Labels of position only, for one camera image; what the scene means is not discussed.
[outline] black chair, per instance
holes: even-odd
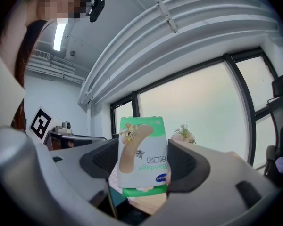
[[[279,173],[275,164],[279,157],[283,157],[283,75],[272,82],[272,87],[275,100],[267,106],[275,126],[276,143],[266,150],[264,175],[277,186],[283,186],[283,175]]]

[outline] window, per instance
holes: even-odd
[[[254,168],[266,162],[266,149],[269,145],[275,145],[275,127],[270,114],[256,121]]]
[[[274,80],[262,57],[256,57],[237,63],[249,88],[255,111],[264,108],[273,98],[272,81]]]
[[[266,148],[275,144],[267,101],[273,98],[271,83],[276,78],[261,48],[223,54],[111,104],[112,134],[119,131],[123,116],[161,116],[167,138],[185,124],[198,145],[234,151],[251,165],[261,166]]]
[[[224,63],[141,93],[140,103],[143,116],[162,116],[167,139],[185,124],[198,145],[247,159],[244,109]]]
[[[122,117],[129,117],[133,116],[132,112],[132,101],[121,105],[120,107],[115,109],[115,126],[116,126],[116,133],[119,133],[119,126],[121,123]]]

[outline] flower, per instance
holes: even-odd
[[[187,133],[187,139],[188,139],[188,142],[195,143],[195,136],[193,136],[193,134],[190,132]]]
[[[172,140],[185,141],[189,143],[196,143],[195,136],[189,132],[187,125],[181,125],[174,131],[174,135],[171,136]]]
[[[183,135],[180,133],[175,133],[171,136],[171,140],[178,140],[178,141],[184,141]]]

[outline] pink flower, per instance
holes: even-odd
[[[187,133],[187,139],[188,139],[188,142],[190,142],[190,143],[195,142],[195,136],[193,136],[192,133],[190,133],[190,132]]]
[[[182,134],[176,133],[171,136],[171,140],[184,141]]]

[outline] green bandage packaging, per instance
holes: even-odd
[[[123,196],[166,191],[167,140],[161,117],[123,117],[118,144],[118,186]]]

